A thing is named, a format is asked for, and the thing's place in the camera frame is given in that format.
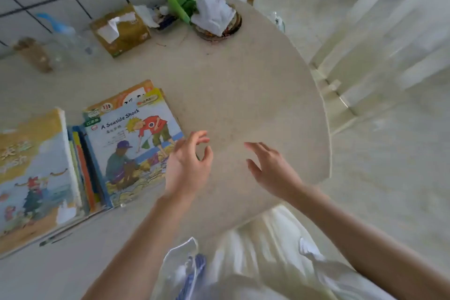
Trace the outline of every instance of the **tabletop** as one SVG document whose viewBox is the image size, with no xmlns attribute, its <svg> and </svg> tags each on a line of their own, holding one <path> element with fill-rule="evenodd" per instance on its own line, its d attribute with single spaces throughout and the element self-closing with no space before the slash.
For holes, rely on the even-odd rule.
<svg viewBox="0 0 450 300">
<path fill-rule="evenodd" d="M 177 242 L 199 241 L 249 221 L 278 200 L 247 170 L 244 141 L 279 150 L 305 182 L 330 174 L 330 140 L 323 100 L 289 39 L 252 6 L 233 3 L 241 29 L 211 43 L 181 22 L 130 52 L 89 66 L 41 74 L 19 56 L 0 60 L 1 129 L 54 106 L 67 123 L 81 110 L 145 79 L 161 87 L 184 133 L 206 129 L 214 163 L 207 187 L 183 220 Z M 199 147 L 199 156 L 203 156 Z M 163 186 L 125 208 L 88 220 L 55 244 L 30 245 L 0 263 L 5 298 L 78 299 L 149 211 Z"/>
</svg>

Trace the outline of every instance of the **blue fabric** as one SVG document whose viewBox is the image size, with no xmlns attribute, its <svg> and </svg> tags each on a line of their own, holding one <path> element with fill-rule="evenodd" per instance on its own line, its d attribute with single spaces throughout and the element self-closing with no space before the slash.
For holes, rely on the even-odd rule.
<svg viewBox="0 0 450 300">
<path fill-rule="evenodd" d="M 197 266 L 197 281 L 199 281 L 200 277 L 203 275 L 203 271 L 205 270 L 205 266 L 206 266 L 205 255 L 202 255 L 202 254 L 195 255 L 195 265 Z M 184 281 L 184 286 L 181 289 L 178 296 L 176 297 L 176 300 L 185 300 L 186 299 L 186 297 L 188 296 L 188 294 L 191 290 L 193 281 L 194 281 L 194 271 L 186 277 L 186 280 Z"/>
</svg>

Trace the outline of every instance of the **stack of books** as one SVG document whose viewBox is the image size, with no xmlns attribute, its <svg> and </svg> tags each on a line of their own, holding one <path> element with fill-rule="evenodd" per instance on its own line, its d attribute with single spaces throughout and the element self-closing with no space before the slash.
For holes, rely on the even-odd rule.
<svg viewBox="0 0 450 300">
<path fill-rule="evenodd" d="M 0 133 L 0 256 L 119 206 L 160 183 L 183 138 L 150 80 L 83 110 L 54 109 Z"/>
</svg>

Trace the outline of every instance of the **hand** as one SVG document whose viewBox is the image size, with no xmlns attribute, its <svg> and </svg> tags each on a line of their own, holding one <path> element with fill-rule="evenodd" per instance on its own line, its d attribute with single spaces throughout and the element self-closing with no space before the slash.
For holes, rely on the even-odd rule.
<svg viewBox="0 0 450 300">
<path fill-rule="evenodd" d="M 182 193 L 194 196 L 205 186 L 212 164 L 212 149 L 205 148 L 202 161 L 195 155 L 195 145 L 208 143 L 206 131 L 192 132 L 187 139 L 176 142 L 173 152 L 167 161 L 166 195 Z"/>
<path fill-rule="evenodd" d="M 245 147 L 255 152 L 261 168 L 251 159 L 247 165 L 256 181 L 272 195 L 288 200 L 292 190 L 303 187 L 297 172 L 277 151 L 262 142 L 245 142 Z"/>
</svg>

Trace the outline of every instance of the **tissue box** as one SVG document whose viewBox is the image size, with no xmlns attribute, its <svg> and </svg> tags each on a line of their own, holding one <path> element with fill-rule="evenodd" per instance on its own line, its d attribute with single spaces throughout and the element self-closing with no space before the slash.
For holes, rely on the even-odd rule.
<svg viewBox="0 0 450 300">
<path fill-rule="evenodd" d="M 130 20 L 129 16 L 132 13 L 135 17 Z M 131 4 L 94 20 L 90 24 L 90 28 L 98 41 L 113 57 L 127 52 L 150 38 L 149 28 Z M 118 37 L 114 39 L 116 31 L 118 31 Z"/>
</svg>

